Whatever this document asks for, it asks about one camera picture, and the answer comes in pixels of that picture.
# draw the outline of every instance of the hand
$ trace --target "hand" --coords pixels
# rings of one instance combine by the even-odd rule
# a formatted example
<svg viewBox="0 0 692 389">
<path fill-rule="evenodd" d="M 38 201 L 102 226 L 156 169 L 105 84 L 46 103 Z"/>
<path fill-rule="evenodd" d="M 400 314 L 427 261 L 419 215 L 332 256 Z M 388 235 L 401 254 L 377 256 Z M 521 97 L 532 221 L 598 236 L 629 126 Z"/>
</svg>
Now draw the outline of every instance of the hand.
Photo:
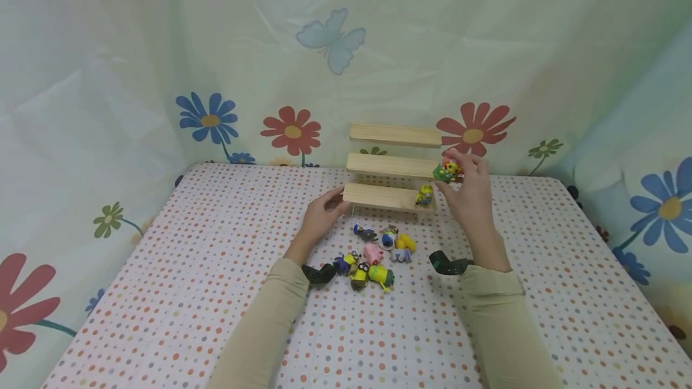
<svg viewBox="0 0 692 389">
<path fill-rule="evenodd" d="M 343 186 L 334 188 L 307 205 L 300 230 L 284 258 L 291 259 L 298 266 L 305 264 L 310 251 L 329 233 L 336 220 L 351 208 L 351 203 L 343 201 L 343 190 Z"/>
<path fill-rule="evenodd" d="M 456 149 L 445 151 L 443 155 L 454 158 L 464 169 L 463 185 L 459 190 L 441 181 L 436 184 L 445 196 L 452 216 L 466 233 L 474 264 L 489 270 L 510 272 L 512 267 L 505 251 L 505 241 L 493 223 L 487 161 L 474 154 L 459 153 Z"/>
<path fill-rule="evenodd" d="M 436 181 L 437 188 L 445 196 L 454 219 L 467 234 L 469 229 L 494 228 L 487 161 L 474 154 L 459 153 L 453 148 L 442 154 L 456 160 L 464 172 L 464 185 L 459 190 L 452 189 L 442 181 Z"/>
</svg>

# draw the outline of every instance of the green flower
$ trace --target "green flower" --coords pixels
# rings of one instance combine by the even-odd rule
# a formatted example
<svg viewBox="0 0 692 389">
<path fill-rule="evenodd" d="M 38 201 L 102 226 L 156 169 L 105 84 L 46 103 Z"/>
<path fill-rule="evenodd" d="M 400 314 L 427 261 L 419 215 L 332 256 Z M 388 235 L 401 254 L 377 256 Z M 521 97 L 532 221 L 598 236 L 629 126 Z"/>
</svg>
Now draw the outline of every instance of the green flower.
<svg viewBox="0 0 692 389">
<path fill-rule="evenodd" d="M 379 147 L 375 146 L 372 148 L 372 151 L 368 152 L 367 149 L 360 149 L 360 153 L 365 153 L 365 154 L 387 154 L 387 151 L 382 151 L 380 152 Z"/>
<path fill-rule="evenodd" d="M 543 140 L 539 147 L 529 150 L 529 157 L 537 158 L 537 160 L 540 160 L 540 158 L 547 158 L 557 153 L 558 149 L 561 147 L 563 147 L 563 144 L 560 143 L 559 139 L 552 139 L 550 143 L 546 143 L 545 140 Z"/>
<path fill-rule="evenodd" d="M 120 220 L 123 219 L 123 208 L 120 207 L 120 202 L 115 202 L 113 207 L 104 206 L 101 211 L 103 216 L 97 217 L 94 224 L 98 224 L 94 232 L 95 238 L 108 238 L 111 235 L 111 227 L 115 230 L 120 228 Z"/>
</svg>

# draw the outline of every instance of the pink pig toy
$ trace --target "pink pig toy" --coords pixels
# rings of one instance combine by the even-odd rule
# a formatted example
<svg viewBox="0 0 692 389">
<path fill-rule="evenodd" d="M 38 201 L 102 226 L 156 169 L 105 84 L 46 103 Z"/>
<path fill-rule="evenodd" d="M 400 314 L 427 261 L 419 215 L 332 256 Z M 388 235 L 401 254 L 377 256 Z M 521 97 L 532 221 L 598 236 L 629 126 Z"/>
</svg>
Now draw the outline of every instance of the pink pig toy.
<svg viewBox="0 0 692 389">
<path fill-rule="evenodd" d="M 382 249 L 379 249 L 376 244 L 367 243 L 363 249 L 363 255 L 365 256 L 365 260 L 368 261 L 368 265 L 376 266 L 382 261 L 382 257 L 385 255 L 385 252 L 382 251 Z"/>
</svg>

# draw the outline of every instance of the wooden plank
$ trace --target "wooden plank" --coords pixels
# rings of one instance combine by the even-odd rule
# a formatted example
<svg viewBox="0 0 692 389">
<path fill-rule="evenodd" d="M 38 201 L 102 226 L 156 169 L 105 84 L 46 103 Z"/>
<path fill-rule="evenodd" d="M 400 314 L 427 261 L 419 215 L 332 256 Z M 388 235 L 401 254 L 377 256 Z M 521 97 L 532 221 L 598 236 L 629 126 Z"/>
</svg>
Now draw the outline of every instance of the wooden plank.
<svg viewBox="0 0 692 389">
<path fill-rule="evenodd" d="M 439 161 L 417 158 L 383 157 L 376 154 L 349 153 L 346 170 L 374 176 L 402 177 L 404 179 L 433 180 L 433 170 Z"/>
<path fill-rule="evenodd" d="M 343 198 L 354 206 L 387 209 L 399 212 L 434 213 L 436 202 L 427 206 L 416 206 L 417 190 L 390 188 L 388 186 L 346 184 Z"/>
<path fill-rule="evenodd" d="M 440 130 L 407 126 L 351 124 L 351 140 L 377 144 L 406 145 L 415 148 L 441 148 Z"/>
</svg>

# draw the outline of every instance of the beige sleeve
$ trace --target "beige sleeve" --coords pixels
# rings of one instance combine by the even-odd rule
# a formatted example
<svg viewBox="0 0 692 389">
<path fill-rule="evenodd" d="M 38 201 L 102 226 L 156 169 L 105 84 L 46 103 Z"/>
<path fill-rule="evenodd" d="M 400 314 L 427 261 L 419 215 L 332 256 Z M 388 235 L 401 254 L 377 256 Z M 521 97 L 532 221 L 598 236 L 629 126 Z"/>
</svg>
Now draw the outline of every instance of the beige sleeve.
<svg viewBox="0 0 692 389">
<path fill-rule="evenodd" d="M 472 265 L 461 278 L 466 299 L 457 301 L 457 310 L 473 333 L 486 387 L 563 388 L 514 272 L 504 274 Z"/>
<path fill-rule="evenodd" d="M 295 262 L 281 258 L 274 264 L 228 339 L 207 389 L 267 389 L 308 287 Z"/>
</svg>

